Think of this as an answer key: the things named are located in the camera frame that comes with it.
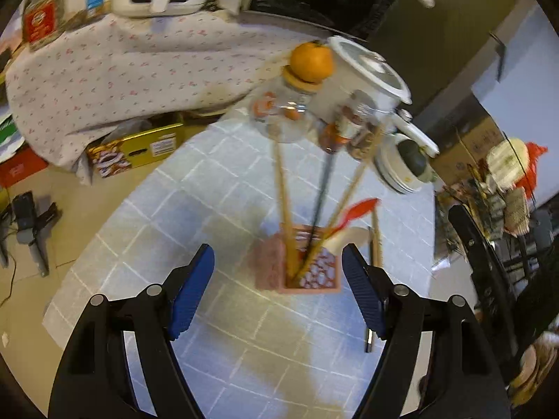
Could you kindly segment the wooden chopstick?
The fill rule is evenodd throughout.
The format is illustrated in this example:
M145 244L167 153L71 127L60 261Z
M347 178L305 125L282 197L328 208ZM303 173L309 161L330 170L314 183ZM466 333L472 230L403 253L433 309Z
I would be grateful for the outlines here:
M273 154L276 163L275 174L278 187L278 203L281 209L281 228L285 245L286 276L292 280L297 272L298 250L292 223L291 206L288 194L288 184L283 166L281 143L273 139Z
M300 279L306 275L307 271L309 271L309 268L311 267L314 258L320 253L324 241L330 236L334 235L334 230L337 228L337 224L338 221L341 219L342 212L348 205L350 199L354 196L354 191L360 184L361 179L367 169L367 162L370 161L370 158L372 157L373 153L376 152L380 143L380 139L384 135L385 131L386 131L386 125L381 124L377 127L375 132L373 132L371 145L369 149L365 151L364 158L361 160L361 162L355 169L354 176L351 178L350 184L346 187L342 199L338 203L337 207L335 208L334 213L328 222L328 226L325 228L321 236L321 239L319 239L317 243L315 243L314 246L310 248L310 251L306 255L302 267L298 270L298 272L293 277L291 284L294 285L295 287L299 285Z
M371 223L372 223L372 265L377 268L383 268L384 258L383 258L383 247L382 247L382 235L380 232L380 224L377 209L374 208L371 212Z

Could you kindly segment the black device on floor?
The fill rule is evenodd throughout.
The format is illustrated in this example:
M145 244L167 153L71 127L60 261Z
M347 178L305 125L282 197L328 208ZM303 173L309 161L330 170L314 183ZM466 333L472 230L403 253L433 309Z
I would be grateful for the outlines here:
M1 195L1 223L10 220L15 223L15 236L19 244L29 248L31 258L41 277L49 275L48 261L39 243L39 236L59 217L61 212L56 203L51 203L43 213L38 213L31 191L19 194L13 199L5 189Z

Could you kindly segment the white plastic spoon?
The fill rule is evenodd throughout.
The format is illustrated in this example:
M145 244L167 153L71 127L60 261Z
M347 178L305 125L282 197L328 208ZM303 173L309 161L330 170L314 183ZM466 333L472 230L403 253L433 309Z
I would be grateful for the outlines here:
M343 250L349 244L361 248L369 243L369 230L362 227L348 227L326 239L323 247L334 256L342 255Z

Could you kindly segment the red plastic spoon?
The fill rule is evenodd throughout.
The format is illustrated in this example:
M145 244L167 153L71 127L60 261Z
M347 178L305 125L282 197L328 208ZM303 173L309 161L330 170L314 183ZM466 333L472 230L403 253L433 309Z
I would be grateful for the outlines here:
M377 198L361 200L358 203L355 203L345 211L341 222L338 223L337 226L334 226L334 229L328 233L328 236L335 235L336 233L344 230L352 221L361 219L362 216L367 215L367 213L371 213L379 203L380 200Z

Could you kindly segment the pink perforated utensil holder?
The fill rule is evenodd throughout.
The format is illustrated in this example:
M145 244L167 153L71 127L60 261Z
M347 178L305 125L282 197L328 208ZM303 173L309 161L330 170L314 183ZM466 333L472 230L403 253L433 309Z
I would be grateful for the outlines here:
M327 294L341 291L339 256L326 245L311 256L307 253L310 225L296 225L295 247L298 263L291 271L285 253L282 234L276 233L253 250L249 267L255 274L255 287L261 291L282 294Z

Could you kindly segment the red plastic bag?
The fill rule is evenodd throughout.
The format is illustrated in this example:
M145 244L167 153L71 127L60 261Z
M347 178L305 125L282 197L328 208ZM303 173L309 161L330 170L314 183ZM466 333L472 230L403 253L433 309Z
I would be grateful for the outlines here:
M524 188L525 192L529 194L532 199L535 199L538 162L541 156L549 152L549 149L547 147L537 145L534 142L528 142L527 149L529 155L529 164L520 184Z

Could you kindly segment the stack of white bowls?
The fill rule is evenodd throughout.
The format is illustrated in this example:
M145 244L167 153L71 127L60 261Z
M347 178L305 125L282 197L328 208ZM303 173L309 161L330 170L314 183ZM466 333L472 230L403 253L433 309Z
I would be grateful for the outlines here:
M432 183L435 179L435 172L431 168L427 154L420 146L427 159L426 171L419 178L409 171L397 149L397 145L406 139L411 138L399 132L386 135L381 148L375 155L374 163L385 182L394 190L401 194L412 194L418 192L424 185Z

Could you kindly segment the red box on floor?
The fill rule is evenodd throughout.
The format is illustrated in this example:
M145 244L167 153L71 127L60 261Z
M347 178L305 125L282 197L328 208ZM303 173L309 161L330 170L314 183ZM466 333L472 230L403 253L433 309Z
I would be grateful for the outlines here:
M1 187L12 187L47 167L48 162L37 155L32 148L21 148L15 155L1 164Z

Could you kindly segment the cardboard box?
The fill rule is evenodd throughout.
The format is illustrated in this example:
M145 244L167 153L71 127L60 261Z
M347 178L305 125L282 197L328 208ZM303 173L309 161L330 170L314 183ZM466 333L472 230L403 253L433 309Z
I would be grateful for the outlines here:
M441 153L431 162L432 168L447 184L470 176L468 167L484 159L491 148L504 140L491 116L455 127L440 143Z

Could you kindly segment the brown spice jar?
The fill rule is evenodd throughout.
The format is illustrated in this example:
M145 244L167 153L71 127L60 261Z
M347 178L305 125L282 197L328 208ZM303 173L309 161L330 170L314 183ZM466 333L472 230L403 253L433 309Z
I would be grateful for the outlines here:
M376 131L383 125L386 116L372 116L361 126L357 135L350 140L347 146L348 154L357 161L362 161L370 149Z

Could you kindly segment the red spice jar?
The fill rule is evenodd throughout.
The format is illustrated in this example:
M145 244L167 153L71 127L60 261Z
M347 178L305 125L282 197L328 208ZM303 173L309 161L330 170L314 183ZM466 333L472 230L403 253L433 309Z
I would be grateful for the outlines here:
M334 120L321 131L318 142L324 152L338 152L361 130L364 119L357 116L348 105L340 106L334 112Z

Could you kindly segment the floral white cloth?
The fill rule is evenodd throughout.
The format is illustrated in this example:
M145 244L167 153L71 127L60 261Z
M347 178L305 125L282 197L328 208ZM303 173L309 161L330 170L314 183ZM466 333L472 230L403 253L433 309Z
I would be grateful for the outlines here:
M84 151L122 121L225 108L278 76L299 44L326 32L265 15L108 15L8 67L9 109L45 161L79 173Z

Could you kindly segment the white pot with lid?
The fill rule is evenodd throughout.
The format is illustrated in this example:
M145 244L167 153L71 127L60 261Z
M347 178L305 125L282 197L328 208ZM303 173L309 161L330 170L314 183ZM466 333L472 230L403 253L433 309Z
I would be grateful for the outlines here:
M327 46L332 51L334 73L309 104L313 116L331 121L334 107L361 91L373 101L377 117L388 116L390 125L414 140L429 157L440 154L437 144L410 121L404 108L412 103L410 89L380 54L338 35L330 37Z

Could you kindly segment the orange fruit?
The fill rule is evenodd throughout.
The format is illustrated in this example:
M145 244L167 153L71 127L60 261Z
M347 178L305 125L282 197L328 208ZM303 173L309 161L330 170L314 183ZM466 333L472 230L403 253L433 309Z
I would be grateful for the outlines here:
M300 44L292 51L289 66L299 79L321 83L334 73L334 58L326 44L312 41Z

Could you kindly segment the red label glass jar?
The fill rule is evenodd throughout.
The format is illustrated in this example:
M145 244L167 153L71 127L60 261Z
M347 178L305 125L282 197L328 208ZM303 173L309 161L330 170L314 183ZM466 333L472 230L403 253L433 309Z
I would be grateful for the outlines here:
M28 0L22 25L24 40L31 51L50 44L63 32L64 0Z

